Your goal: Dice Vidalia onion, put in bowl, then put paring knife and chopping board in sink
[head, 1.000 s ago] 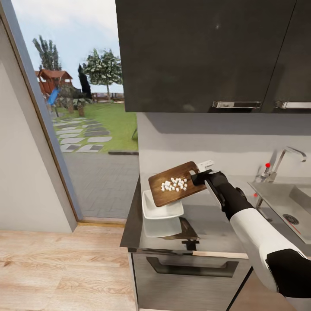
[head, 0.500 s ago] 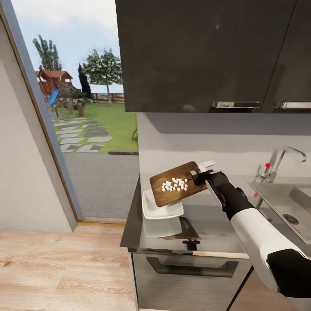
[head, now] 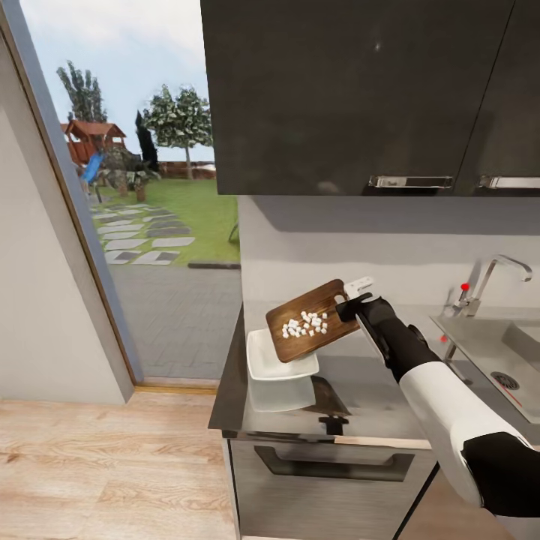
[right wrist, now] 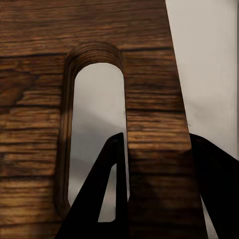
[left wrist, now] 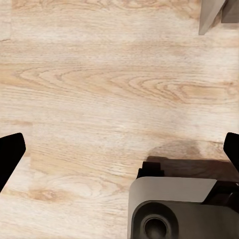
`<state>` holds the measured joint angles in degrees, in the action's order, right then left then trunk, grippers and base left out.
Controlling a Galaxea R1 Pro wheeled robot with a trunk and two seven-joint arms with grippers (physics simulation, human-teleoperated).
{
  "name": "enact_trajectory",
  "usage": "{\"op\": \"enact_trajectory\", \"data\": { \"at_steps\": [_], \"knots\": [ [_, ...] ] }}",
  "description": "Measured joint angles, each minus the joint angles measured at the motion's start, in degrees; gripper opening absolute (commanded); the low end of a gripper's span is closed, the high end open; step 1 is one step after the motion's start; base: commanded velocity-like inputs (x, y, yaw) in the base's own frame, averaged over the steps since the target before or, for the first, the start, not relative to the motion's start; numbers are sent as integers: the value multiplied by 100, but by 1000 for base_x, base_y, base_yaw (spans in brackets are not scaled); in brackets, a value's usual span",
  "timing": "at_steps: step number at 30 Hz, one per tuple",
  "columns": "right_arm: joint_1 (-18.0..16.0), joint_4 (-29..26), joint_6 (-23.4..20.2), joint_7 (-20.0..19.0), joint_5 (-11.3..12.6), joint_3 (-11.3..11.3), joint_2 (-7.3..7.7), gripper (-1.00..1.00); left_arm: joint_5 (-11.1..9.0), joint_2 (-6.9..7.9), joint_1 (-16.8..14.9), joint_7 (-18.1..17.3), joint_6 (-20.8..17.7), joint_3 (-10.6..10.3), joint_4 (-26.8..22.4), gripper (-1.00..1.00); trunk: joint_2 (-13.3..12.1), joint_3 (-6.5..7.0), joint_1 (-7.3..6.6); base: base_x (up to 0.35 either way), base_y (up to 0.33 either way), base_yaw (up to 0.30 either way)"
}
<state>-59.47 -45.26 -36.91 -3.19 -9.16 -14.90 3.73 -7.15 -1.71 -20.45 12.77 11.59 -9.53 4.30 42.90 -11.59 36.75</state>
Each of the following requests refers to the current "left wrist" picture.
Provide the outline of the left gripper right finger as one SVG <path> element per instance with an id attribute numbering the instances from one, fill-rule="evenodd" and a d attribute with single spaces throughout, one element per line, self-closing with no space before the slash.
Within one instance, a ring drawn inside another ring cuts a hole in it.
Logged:
<path id="1" fill-rule="evenodd" d="M 228 132 L 223 150 L 239 172 L 239 134 Z"/>

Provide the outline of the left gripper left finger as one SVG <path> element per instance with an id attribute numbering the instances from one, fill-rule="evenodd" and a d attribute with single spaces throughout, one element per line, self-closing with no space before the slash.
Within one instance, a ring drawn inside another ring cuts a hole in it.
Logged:
<path id="1" fill-rule="evenodd" d="M 0 138 L 0 192 L 26 151 L 21 132 Z"/>

